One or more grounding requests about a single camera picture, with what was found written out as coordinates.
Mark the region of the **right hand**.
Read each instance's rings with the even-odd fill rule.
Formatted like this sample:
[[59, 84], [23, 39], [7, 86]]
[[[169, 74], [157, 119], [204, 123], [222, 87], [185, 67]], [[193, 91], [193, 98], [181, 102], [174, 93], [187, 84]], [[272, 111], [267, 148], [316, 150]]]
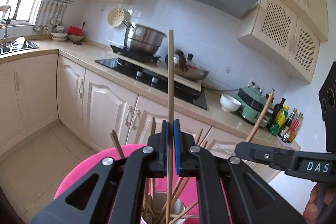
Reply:
[[331, 205], [334, 199], [335, 184], [331, 184], [328, 187], [324, 187], [321, 183], [315, 184], [302, 214], [306, 223], [316, 223], [323, 205]]

